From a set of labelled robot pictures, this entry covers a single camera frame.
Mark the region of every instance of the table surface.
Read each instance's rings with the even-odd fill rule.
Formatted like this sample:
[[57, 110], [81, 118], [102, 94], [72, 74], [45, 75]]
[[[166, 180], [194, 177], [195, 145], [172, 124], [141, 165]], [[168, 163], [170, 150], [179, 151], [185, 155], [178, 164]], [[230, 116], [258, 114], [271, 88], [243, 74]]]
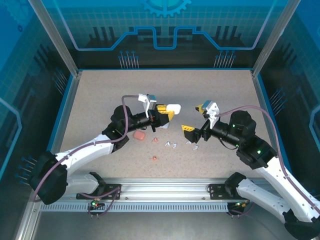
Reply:
[[[110, 123], [123, 95], [153, 94], [158, 104], [180, 104], [168, 129], [149, 127], [143, 141], [128, 134], [130, 141], [120, 150], [100, 157], [77, 173], [97, 172], [106, 178], [227, 178], [234, 172], [259, 177], [215, 139], [186, 144], [181, 125], [201, 128], [205, 120], [195, 106], [206, 100], [218, 104], [221, 113], [244, 105], [259, 106], [249, 70], [84, 70], [62, 141], [67, 151], [99, 135]], [[128, 99], [132, 114], [144, 111], [141, 102]], [[256, 121], [256, 134], [270, 143], [261, 112], [248, 109]], [[228, 123], [230, 116], [221, 117]], [[177, 143], [172, 149], [166, 142]]]

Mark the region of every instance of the pink object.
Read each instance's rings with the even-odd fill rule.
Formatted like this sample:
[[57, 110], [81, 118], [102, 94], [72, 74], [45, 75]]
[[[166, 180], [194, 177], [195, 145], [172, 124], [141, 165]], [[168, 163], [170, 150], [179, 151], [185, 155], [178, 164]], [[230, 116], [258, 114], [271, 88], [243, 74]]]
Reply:
[[137, 131], [134, 132], [133, 137], [135, 139], [138, 139], [138, 140], [142, 141], [143, 139], [145, 139], [146, 134], [143, 131], [137, 130]]

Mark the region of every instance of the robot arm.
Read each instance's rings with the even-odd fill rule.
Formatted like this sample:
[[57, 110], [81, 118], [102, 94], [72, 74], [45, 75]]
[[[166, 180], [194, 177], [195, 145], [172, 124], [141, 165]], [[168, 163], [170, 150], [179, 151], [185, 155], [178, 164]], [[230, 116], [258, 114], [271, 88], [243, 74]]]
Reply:
[[297, 239], [309, 240], [320, 234], [320, 214], [317, 211], [320, 202], [292, 175], [284, 174], [284, 171], [289, 171], [285, 168], [283, 170], [276, 151], [256, 136], [256, 122], [250, 114], [247, 111], [235, 111], [227, 124], [211, 114], [219, 114], [217, 104], [212, 101], [206, 101], [196, 107], [196, 110], [202, 113], [206, 122], [201, 129], [183, 125], [184, 136], [192, 143], [197, 143], [200, 138], [208, 141], [214, 136], [235, 146], [236, 155], [240, 160], [263, 176], [281, 197], [259, 188], [240, 173], [235, 173], [237, 176], [231, 176], [225, 183], [230, 195], [232, 196], [232, 192], [236, 190], [240, 197], [256, 202], [280, 219]]
[[[139, 94], [138, 100], [143, 102], [144, 112], [132, 115], [130, 108], [125, 106], [127, 132], [145, 130], [148, 126], [151, 126], [153, 132], [156, 128], [167, 128], [174, 115], [179, 114], [181, 109], [179, 104], [157, 104], [154, 95]], [[97, 194], [100, 195], [105, 192], [106, 184], [95, 172], [85, 175], [73, 173], [99, 157], [114, 153], [129, 141], [129, 137], [125, 135], [124, 106], [116, 107], [110, 119], [111, 123], [94, 139], [68, 151], [56, 154], [47, 151], [39, 157], [30, 173], [28, 183], [35, 191], [39, 188], [37, 195], [44, 204], [52, 204], [64, 194], [92, 194], [98, 191]]]

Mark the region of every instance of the enclosure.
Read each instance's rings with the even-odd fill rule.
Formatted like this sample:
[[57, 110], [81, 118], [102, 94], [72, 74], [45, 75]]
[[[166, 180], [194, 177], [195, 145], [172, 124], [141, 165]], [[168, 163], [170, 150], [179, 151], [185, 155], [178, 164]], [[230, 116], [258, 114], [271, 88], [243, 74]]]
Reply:
[[[294, 239], [259, 206], [239, 220], [210, 210], [228, 201], [212, 201], [206, 187], [234, 172], [275, 190], [217, 139], [193, 150], [181, 125], [200, 128], [195, 107], [206, 100], [221, 113], [260, 106], [286, 168], [319, 199], [319, 8], [312, 0], [3, 0], [0, 238]], [[127, 94], [154, 94], [181, 112], [168, 129], [148, 128], [144, 141], [131, 132], [121, 150], [77, 171], [122, 184], [115, 207], [91, 219], [73, 195], [32, 202], [33, 160], [93, 139]], [[138, 101], [127, 105], [143, 111]], [[268, 119], [248, 111], [275, 148]]]

